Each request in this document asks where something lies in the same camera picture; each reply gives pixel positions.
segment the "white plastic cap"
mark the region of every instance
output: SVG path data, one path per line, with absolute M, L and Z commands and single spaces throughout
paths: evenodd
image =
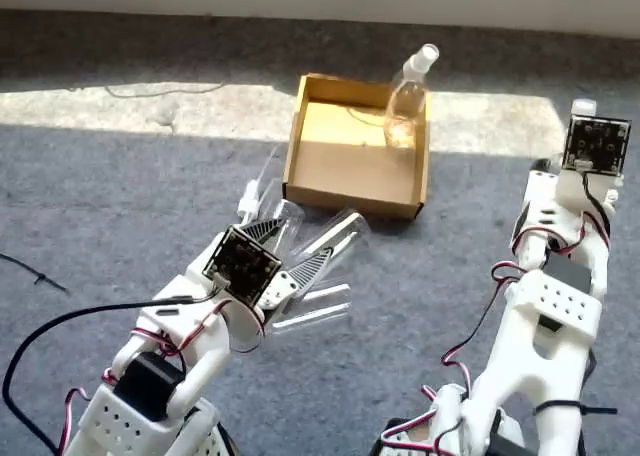
M 571 114 L 575 114 L 576 116 L 595 117 L 597 111 L 598 103 L 593 99 L 574 99 L 573 104 L 571 105 Z
M 405 77 L 420 77 L 424 78 L 425 74 L 431 69 L 431 65 L 438 60 L 440 51 L 434 44 L 425 44 L 420 48 L 416 54 L 411 56 L 406 63 L 404 63 L 403 71 Z

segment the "gray carpet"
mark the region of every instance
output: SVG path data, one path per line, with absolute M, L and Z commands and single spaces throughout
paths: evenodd
M 426 41 L 447 55 L 433 73 L 436 91 L 497 98 L 491 101 L 548 98 L 561 121 L 574 97 L 592 96 L 604 113 L 640 122 L 638 42 L 337 22 L 0 13 L 6 96 L 0 107 L 13 108 L 0 120 L 0 250 L 72 290 L 34 286 L 29 274 L 0 261 L 1 365 L 49 318 L 150 298 L 183 271 L 234 221 L 246 180 L 274 144 L 267 140 L 286 138 L 301 73 L 386 80 L 399 59 Z M 185 103 L 183 118 L 192 111 L 209 121 L 207 137 L 197 137 L 182 134 L 179 125 L 167 131 L 160 120 L 140 133 L 87 129 L 89 123 L 72 124 L 80 103 L 66 108 L 64 118 L 38 106 L 39 91 L 72 90 L 82 102 L 81 88 L 164 81 L 232 85 L 235 118 L 218 118 L 231 100 L 221 109 Z M 284 99 L 270 106 L 243 93 L 249 91 L 243 85 L 267 86 L 272 98 Z M 65 92 L 53 93 L 51 107 Z M 429 201 L 419 219 L 372 222 L 372 252 L 353 275 L 350 324 L 270 340 L 211 381 L 206 396 L 243 454 L 365 455 L 387 419 L 425 409 L 420 384 L 458 377 L 438 357 L 474 325 L 491 290 L 488 268 L 508 256 L 530 164 L 529 154 L 501 148 L 517 146 L 519 135 L 537 131 L 547 116 L 522 107 L 497 120 L 465 119 L 468 106 L 457 106 L 455 97 L 445 103 L 452 116 L 434 124 L 440 138 L 454 139 L 464 129 L 484 135 L 495 150 L 434 151 Z M 89 122 L 101 118 L 93 113 Z M 236 121 L 263 131 L 265 140 L 235 137 Z M 618 406 L 620 415 L 586 418 L 591 455 L 635 454 L 638 446 L 639 162 L 632 142 L 612 225 L 610 291 L 595 346 L 600 364 L 584 396 L 589 404 Z M 324 217 L 310 211 L 307 219 L 314 227 Z M 486 361 L 502 307 L 463 353 L 473 374 Z M 14 395 L 55 440 L 66 390 L 96 388 L 134 318 L 123 312 L 78 320 L 29 351 Z M 522 418 L 535 445 L 531 408 L 515 398 L 507 409 Z M 3 405 L 0 453 L 47 454 Z

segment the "black cable tie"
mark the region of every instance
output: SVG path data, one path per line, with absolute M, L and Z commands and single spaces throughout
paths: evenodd
M 538 413 L 552 406 L 569 406 L 569 407 L 578 408 L 580 410 L 580 414 L 582 414 L 583 416 L 587 414 L 611 414 L 611 415 L 618 414 L 618 408 L 586 406 L 582 404 L 580 401 L 573 401 L 573 400 L 566 400 L 566 399 L 551 399 L 537 406 L 533 410 L 533 415 L 536 416 Z

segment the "wire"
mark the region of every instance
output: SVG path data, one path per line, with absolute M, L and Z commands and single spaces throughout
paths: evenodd
M 432 409 L 427 411 L 426 413 L 421 414 L 417 418 L 407 421 L 406 423 L 399 424 L 398 426 L 394 426 L 393 428 L 389 428 L 383 431 L 382 434 L 380 435 L 380 442 L 382 443 L 383 446 L 387 448 L 405 449 L 409 451 L 423 451 L 427 454 L 431 453 L 431 451 L 433 451 L 433 446 L 429 444 L 418 443 L 413 441 L 411 442 L 398 441 L 398 440 L 392 440 L 391 438 L 393 436 L 396 436 L 399 433 L 408 431 L 412 428 L 415 428 L 416 426 L 426 423 L 431 418 L 433 418 L 435 414 L 436 414 L 436 410 Z M 448 452 L 443 452 L 442 454 L 445 454 L 446 456 L 453 456 L 451 453 L 448 453 Z
M 33 331 L 29 336 L 26 337 L 26 339 L 22 343 L 20 343 L 20 346 L 18 346 L 18 349 L 16 350 L 13 357 L 11 358 L 7 371 L 4 375 L 4 380 L 2 382 L 2 399 L 6 403 L 9 410 L 15 415 L 15 417 L 18 418 L 18 420 L 20 420 L 20 422 L 24 424 L 27 427 L 27 429 L 29 429 L 29 431 L 31 431 L 40 441 L 42 441 L 45 444 L 45 446 L 47 446 L 47 448 L 49 448 L 49 450 L 53 454 L 56 454 L 58 447 L 55 445 L 55 443 L 51 440 L 51 438 L 49 438 L 44 433 L 44 431 L 42 431 L 42 429 L 38 427 L 37 424 L 35 424 L 31 420 L 31 418 L 29 418 L 26 414 L 22 412 L 22 410 L 16 405 L 16 403 L 13 401 L 13 398 L 11 397 L 10 389 L 11 389 L 11 382 L 13 380 L 13 375 L 16 371 L 16 367 L 18 366 L 18 363 L 22 359 L 22 356 L 24 355 L 27 348 L 36 339 L 38 339 L 40 336 L 42 336 L 44 333 L 46 333 L 50 329 L 55 328 L 56 326 L 59 326 L 60 324 L 66 321 L 79 318 L 81 316 L 87 316 L 89 314 L 95 314 L 95 313 L 100 313 L 105 311 L 117 311 L 117 310 L 123 310 L 123 309 L 140 309 L 140 308 L 148 308 L 151 306 L 174 306 L 174 305 L 183 305 L 183 304 L 196 304 L 196 303 L 203 302 L 206 299 L 211 299 L 216 294 L 217 293 L 214 291 L 214 292 L 211 292 L 209 296 L 205 298 L 200 298 L 200 299 L 194 299 L 191 296 L 173 296 L 165 299 L 154 299 L 151 301 L 142 301 L 142 302 L 136 302 L 136 303 L 106 304 L 103 306 L 93 306 L 90 308 L 77 309 L 75 311 L 71 311 L 69 313 L 65 313 L 60 316 L 57 316 L 56 318 L 51 319 L 50 321 L 44 323 L 38 329 Z
M 611 242 L 609 241 L 609 237 L 607 236 L 607 233 L 604 232 L 604 229 L 602 229 L 602 226 L 600 225 L 600 222 L 598 221 L 598 219 L 593 214 L 591 214 L 589 211 L 584 211 L 583 214 L 584 214 L 584 216 L 588 216 L 589 217 L 589 219 L 591 220 L 591 223 L 595 226 L 596 231 L 598 232 L 598 234 L 602 238 L 602 241 L 604 242 L 604 244 L 607 247 L 607 249 L 611 249 L 611 247 L 610 247 Z
M 64 399 L 64 426 L 62 427 L 62 435 L 60 436 L 60 443 L 58 444 L 58 450 L 56 456 L 62 456 L 69 444 L 69 438 L 71 437 L 71 400 L 75 394 L 79 394 L 85 401 L 90 401 L 91 398 L 87 395 L 84 388 L 71 388 L 67 393 L 67 397 Z
M 495 276 L 495 270 L 492 268 L 492 276 L 494 277 L 494 279 L 496 278 Z M 487 314 L 489 313 L 489 310 L 491 309 L 491 306 L 493 306 L 493 303 L 495 302 L 495 300 L 498 297 L 498 294 L 500 294 L 500 291 L 503 287 L 505 287 L 506 285 L 513 283 L 514 281 L 518 281 L 519 278 L 515 277 L 515 276 L 504 276 L 502 278 L 497 279 L 496 281 L 498 281 L 498 284 L 496 285 L 496 289 L 493 292 L 493 296 L 491 296 L 491 299 L 489 300 L 489 302 L 487 303 L 487 305 L 485 306 L 482 315 L 480 316 L 480 320 L 478 321 L 478 323 L 476 324 L 475 328 L 473 328 L 473 331 L 471 331 L 471 334 L 469 336 L 467 336 L 467 338 L 456 344 L 455 346 L 453 346 L 451 349 L 449 349 L 446 353 L 444 353 L 442 355 L 442 357 L 440 358 L 440 362 L 444 365 L 444 366 L 457 366 L 458 368 L 460 368 L 460 370 L 462 371 L 463 377 L 464 377 L 464 382 L 465 382 L 465 387 L 467 390 L 467 393 L 469 393 L 471 391 L 471 376 L 469 374 L 469 370 L 466 367 L 466 365 L 464 365 L 463 363 L 460 363 L 458 361 L 454 361 L 452 360 L 452 358 L 469 342 L 473 339 L 473 337 L 476 335 L 476 333 L 478 332 L 478 330 L 480 329 L 480 326 L 482 325 L 482 323 L 484 322 L 485 318 L 487 317 Z
M 207 94 L 212 93 L 220 88 L 222 88 L 224 84 L 219 84 L 218 86 L 213 86 L 211 88 L 205 89 L 170 89 L 168 91 L 159 91 L 157 93 L 148 93 L 148 94 L 118 94 L 113 91 L 109 86 L 105 86 L 104 90 L 111 96 L 112 98 L 118 99 L 138 99 L 138 98 L 157 98 L 158 96 L 166 96 L 168 94 Z
M 422 385 L 422 387 L 420 388 L 420 392 L 431 401 L 435 401 L 436 397 L 438 396 L 435 390 L 431 386 L 428 386 L 426 384 Z
M 449 429 L 443 431 L 442 433 L 440 433 L 438 435 L 438 437 L 436 439 L 433 440 L 433 450 L 435 451 L 437 456 L 446 456 L 448 451 L 443 451 L 442 449 L 440 449 L 440 441 L 442 440 L 442 438 L 449 434 L 452 433 L 453 431 L 455 431 L 456 429 L 458 429 L 460 427 L 460 425 L 462 424 L 462 418 L 458 420 L 458 422 L 450 427 Z
M 5 253 L 0 253 L 0 259 L 4 259 L 5 261 L 9 261 L 10 263 L 17 264 L 21 268 L 26 269 L 31 274 L 33 274 L 36 277 L 36 280 L 33 282 L 33 284 L 38 284 L 40 281 L 44 281 L 45 283 L 53 286 L 56 289 L 59 289 L 60 291 L 64 291 L 65 293 L 67 292 L 67 288 L 65 288 L 64 286 L 55 282 L 53 279 L 49 278 L 46 274 L 41 273 L 37 269 L 32 268 L 27 263 L 20 261 L 19 259 L 14 258 L 13 256 L 9 256 L 8 254 L 5 254 Z
M 564 237 L 560 233 L 554 231 L 553 229 L 547 228 L 546 226 L 529 226 L 527 228 L 524 228 L 522 231 L 520 231 L 520 233 L 518 233 L 518 235 L 513 239 L 513 243 L 511 243 L 511 252 L 514 255 L 516 254 L 518 245 L 520 244 L 522 237 L 531 231 L 541 231 L 543 233 L 551 234 L 556 239 L 562 242 L 563 247 L 569 246 L 569 243 L 567 242 L 567 240 L 564 239 Z
M 519 271 L 520 273 L 526 273 L 527 270 L 518 266 L 516 263 L 514 263 L 513 261 L 498 261 L 496 264 L 494 264 L 493 266 L 491 266 L 491 278 L 496 282 L 499 283 L 500 281 L 502 281 L 504 279 L 504 277 L 500 277 L 500 276 L 496 276 L 496 271 L 498 269 L 501 268 L 511 268 L 511 269 L 515 269 L 516 271 Z
M 593 207 L 596 208 L 596 211 L 600 214 L 602 218 L 602 224 L 604 225 L 604 231 L 607 234 L 607 237 L 611 237 L 611 223 L 609 222 L 609 216 L 607 216 L 607 212 L 604 210 L 604 207 L 598 201 L 593 194 L 589 191 L 589 173 L 582 173 L 582 187 L 584 188 L 584 194 L 589 200 Z

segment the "red and white wire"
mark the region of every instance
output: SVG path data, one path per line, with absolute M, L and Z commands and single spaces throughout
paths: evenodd
M 64 454 L 67 449 L 67 445 L 69 444 L 69 439 L 71 438 L 71 401 L 75 394 L 79 394 L 85 401 L 91 400 L 84 388 L 72 388 L 67 393 L 67 397 L 64 399 L 64 426 L 62 428 L 62 435 L 60 436 L 60 443 L 58 444 L 56 456 L 62 456 Z
M 424 394 L 429 400 L 434 401 L 437 397 L 436 391 L 429 385 L 423 384 L 420 388 L 420 392 Z
M 406 423 L 402 423 L 402 424 L 399 424 L 398 426 L 394 426 L 393 428 L 389 428 L 385 430 L 380 435 L 380 442 L 382 443 L 383 446 L 387 448 L 405 449 L 409 451 L 423 451 L 426 454 L 431 453 L 433 451 L 433 446 L 431 446 L 430 444 L 418 443 L 413 441 L 397 441 L 391 438 L 393 436 L 396 436 L 399 433 L 408 431 L 412 428 L 415 428 L 416 426 L 419 426 L 420 424 L 426 423 L 431 418 L 433 418 L 435 414 L 436 414 L 436 410 L 433 409 L 433 410 L 427 411 L 424 414 L 421 414 L 420 416 L 412 419 L 411 421 L 407 421 Z M 453 453 L 450 453 L 449 451 L 445 451 L 443 449 L 440 450 L 440 454 L 442 454 L 443 456 L 455 456 Z
M 264 335 L 264 325 L 263 325 L 262 321 L 260 320 L 260 317 L 256 314 L 256 312 L 253 311 L 253 309 L 251 309 L 249 306 L 241 303 L 240 301 L 238 301 L 236 299 L 232 299 L 232 298 L 224 298 L 224 299 L 220 300 L 214 306 L 214 308 L 211 310 L 211 312 L 209 312 L 202 319 L 202 321 L 200 321 L 200 323 L 198 323 L 198 325 L 187 336 L 185 336 L 185 338 L 180 342 L 179 345 L 176 345 L 173 341 L 171 341 L 171 338 L 169 337 L 169 335 L 162 335 L 162 334 L 154 333 L 152 331 L 149 331 L 149 330 L 146 330 L 146 329 L 143 329 L 143 328 L 133 328 L 131 330 L 131 333 L 132 334 L 138 334 L 140 336 L 145 336 L 145 337 L 148 337 L 148 338 L 151 338 L 151 339 L 157 341 L 158 343 L 160 343 L 160 349 L 162 351 L 164 351 L 164 353 L 167 356 L 175 356 L 176 354 L 182 353 L 182 351 L 187 346 L 189 346 L 189 344 L 191 344 L 191 342 L 204 330 L 205 323 L 207 322 L 209 317 L 219 314 L 225 306 L 227 306 L 230 303 L 234 303 L 234 302 L 237 302 L 237 303 L 241 304 L 243 308 L 245 308 L 246 310 L 249 311 L 249 313 L 251 314 L 253 320 L 256 322 L 256 325 L 259 327 L 260 333 L 262 335 Z
M 111 370 L 111 368 L 107 368 L 102 373 L 102 381 L 107 384 L 114 385 L 118 382 L 118 378 L 113 375 L 113 371 Z

